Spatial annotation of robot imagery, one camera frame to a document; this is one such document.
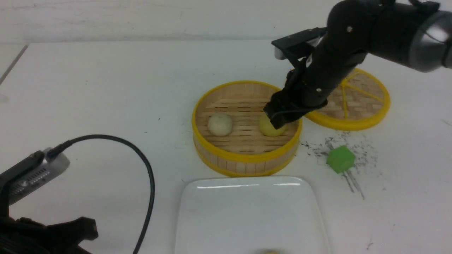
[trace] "black cable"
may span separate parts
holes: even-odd
[[[146,235],[147,226],[149,225],[149,221],[151,220],[151,214],[152,214],[152,208],[154,207],[154,199],[155,199],[155,181],[154,181],[154,174],[152,173],[152,167],[149,163],[146,156],[136,147],[134,144],[130,143],[129,141],[115,137],[110,135],[102,135],[102,134],[94,134],[94,135],[86,135],[81,136],[72,140],[68,140],[58,146],[55,146],[54,148],[50,149],[50,151],[47,152],[47,158],[53,159],[56,158],[60,153],[62,153],[66,148],[70,147],[71,145],[78,143],[80,141],[85,141],[89,139],[106,139],[106,140],[112,140],[119,143],[122,143],[134,150],[138,156],[143,160],[144,164],[146,165],[147,172],[149,174],[149,181],[151,184],[151,197],[149,199],[149,206],[146,213],[146,218],[144,220],[143,228],[141,230],[140,236],[138,238],[137,244],[135,245],[135,249],[133,250],[133,254],[138,254],[138,251],[140,250],[141,244],[143,243],[144,237]]]

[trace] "yellow rim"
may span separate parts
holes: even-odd
[[[205,165],[207,165],[209,168],[213,169],[214,171],[216,171],[222,175],[229,176],[229,177],[256,177],[256,176],[273,175],[273,174],[277,173],[278,171],[282,170],[283,168],[285,168],[292,161],[297,149],[298,149],[298,147],[295,149],[295,151],[290,156],[290,158],[287,161],[285,161],[283,164],[279,165],[278,167],[276,167],[270,171],[257,173],[257,174],[243,174],[243,173],[236,173],[236,172],[231,172],[231,171],[227,171],[224,169],[220,169],[218,166],[210,163],[206,158],[204,158],[204,156],[199,152],[198,148],[196,148],[196,152],[198,153],[199,157],[201,158],[201,160],[204,162]]]
[[[200,100],[198,101],[198,103],[196,103],[195,109],[193,110],[193,114],[192,114],[192,128],[193,128],[193,134],[196,137],[196,139],[199,141],[199,143],[209,152],[223,158],[226,160],[233,160],[233,161],[238,161],[238,162],[244,162],[244,163],[255,163],[255,162],[261,162],[261,161],[265,161],[265,160],[272,160],[272,159],[276,159],[282,155],[284,155],[286,152],[288,152],[291,148],[293,148],[294,145],[296,145],[298,143],[298,140],[300,138],[300,134],[301,134],[301,129],[302,129],[302,121],[300,119],[300,121],[298,122],[298,128],[297,131],[295,132],[295,135],[292,137],[291,140],[289,140],[289,142],[287,142],[285,145],[271,151],[268,153],[263,153],[263,154],[258,154],[258,155],[243,155],[243,154],[235,154],[235,153],[231,153],[228,151],[225,151],[223,149],[220,149],[214,145],[212,145],[211,143],[209,143],[199,132],[198,127],[196,126],[196,118],[195,118],[195,114],[196,111],[198,109],[199,104],[211,93],[213,93],[214,91],[221,89],[225,86],[228,85],[235,85],[235,84],[242,84],[242,83],[252,83],[252,84],[259,84],[259,85],[264,85],[267,87],[271,87],[273,89],[275,89],[276,91],[279,91],[281,89],[279,89],[276,86],[264,83],[264,82],[259,82],[259,81],[252,81],[252,80],[240,80],[240,81],[234,81],[234,82],[230,82],[230,83],[226,83],[226,84],[222,84],[220,86],[217,86],[213,89],[211,89],[210,91],[208,91],[207,93],[205,93]]]
[[[381,122],[383,120],[383,118],[385,118],[386,113],[389,110],[389,106],[391,105],[391,99],[389,97],[388,90],[386,90],[386,87],[383,85],[383,83],[380,82],[376,77],[372,76],[371,74],[369,74],[361,69],[356,68],[355,70],[360,74],[364,74],[364,75],[368,76],[370,79],[372,79],[372,81],[374,81],[378,85],[378,87],[380,87],[380,89],[383,92],[383,100],[381,100],[380,98],[378,98],[372,94],[368,94],[367,92],[362,91],[358,88],[352,87],[350,85],[346,85],[346,87],[354,89],[357,92],[360,92],[366,96],[370,96],[374,99],[377,99],[377,100],[383,102],[383,107],[380,109],[380,111],[378,111],[375,115],[371,116],[370,118],[360,119],[360,120],[336,119],[336,118],[332,118],[329,116],[325,116],[317,111],[313,111],[313,112],[307,114],[306,118],[308,118],[309,120],[311,120],[317,124],[325,126],[327,128],[341,130],[341,131],[360,131],[360,130],[364,130],[364,129],[373,127],[373,126],[377,125],[379,122]],[[351,78],[353,78],[353,77],[346,78],[343,82],[347,83]],[[344,86],[341,86],[341,89],[342,89],[342,94],[344,97],[344,99],[343,99],[344,110],[345,110],[345,114],[347,114],[347,103],[345,100]]]

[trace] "yellow bun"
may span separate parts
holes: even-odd
[[[265,136],[280,136],[287,130],[287,125],[275,129],[266,114],[259,118],[259,130]]]

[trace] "white wall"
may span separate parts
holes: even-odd
[[[0,0],[0,43],[276,38],[325,26],[338,1]]]

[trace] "white plate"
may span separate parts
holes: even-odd
[[[330,254],[310,185],[295,177],[224,178],[182,193],[176,254]]]

